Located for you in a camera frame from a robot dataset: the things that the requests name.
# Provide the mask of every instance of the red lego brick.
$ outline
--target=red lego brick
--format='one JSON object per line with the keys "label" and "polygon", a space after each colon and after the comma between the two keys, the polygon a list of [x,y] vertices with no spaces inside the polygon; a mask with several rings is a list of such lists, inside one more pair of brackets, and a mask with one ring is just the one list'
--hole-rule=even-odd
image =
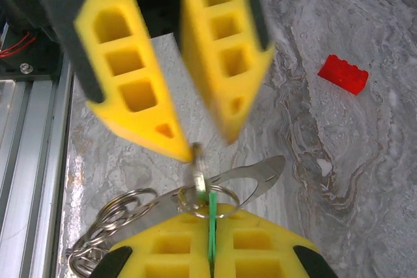
{"label": "red lego brick", "polygon": [[318,75],[357,95],[365,88],[369,73],[339,59],[337,55],[329,55]]}

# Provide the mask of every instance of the green plastic tag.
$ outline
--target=green plastic tag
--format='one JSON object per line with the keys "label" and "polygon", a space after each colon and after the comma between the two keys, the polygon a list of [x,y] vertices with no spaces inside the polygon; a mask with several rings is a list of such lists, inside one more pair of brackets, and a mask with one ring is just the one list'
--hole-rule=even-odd
{"label": "green plastic tag", "polygon": [[214,276],[214,260],[216,259],[216,215],[217,215],[217,193],[210,192],[208,195],[208,261],[210,263],[211,277]]}

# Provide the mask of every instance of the red wire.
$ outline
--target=red wire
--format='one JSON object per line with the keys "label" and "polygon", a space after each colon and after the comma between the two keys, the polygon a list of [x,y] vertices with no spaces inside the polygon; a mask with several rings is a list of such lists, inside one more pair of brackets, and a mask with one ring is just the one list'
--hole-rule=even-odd
{"label": "red wire", "polygon": [[21,52],[23,49],[25,49],[28,45],[30,45],[32,42],[34,42],[36,40],[35,38],[30,39],[30,41],[28,41],[26,44],[24,44],[22,47],[12,51],[12,52],[6,52],[6,53],[0,53],[0,58],[5,58],[5,57],[9,57],[11,55],[15,55],[18,52]]}
{"label": "red wire", "polygon": [[27,32],[27,34],[17,43],[17,44],[14,44],[12,47],[9,47],[9,48],[7,48],[7,49],[4,49],[4,50],[1,50],[0,51],[0,54],[2,54],[2,53],[6,53],[6,52],[8,52],[8,51],[10,51],[10,50],[12,50],[12,49],[14,49],[14,48],[16,48],[17,46],[19,46],[27,37],[29,37],[29,32]]}

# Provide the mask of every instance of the gray marble countertop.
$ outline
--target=gray marble countertop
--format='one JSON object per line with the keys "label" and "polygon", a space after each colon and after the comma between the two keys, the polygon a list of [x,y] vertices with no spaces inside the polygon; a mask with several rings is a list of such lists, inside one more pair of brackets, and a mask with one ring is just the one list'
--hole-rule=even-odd
{"label": "gray marble countertop", "polygon": [[[172,36],[153,44],[189,140],[212,174],[283,154],[278,183],[246,209],[295,231],[340,277],[417,273],[417,0],[263,0],[272,68],[239,140],[225,146]],[[319,78],[329,54],[369,72],[358,96]],[[74,85],[57,276],[64,251],[125,191],[182,184],[184,165],[109,132]],[[240,197],[252,182],[235,184]]]}

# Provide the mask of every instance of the screw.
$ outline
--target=screw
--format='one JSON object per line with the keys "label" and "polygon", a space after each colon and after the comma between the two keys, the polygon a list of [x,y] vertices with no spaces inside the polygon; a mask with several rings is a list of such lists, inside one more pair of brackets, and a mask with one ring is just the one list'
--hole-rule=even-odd
{"label": "screw", "polygon": [[33,71],[33,66],[31,66],[30,64],[27,64],[27,63],[22,63],[20,65],[20,71],[23,74],[29,74]]}

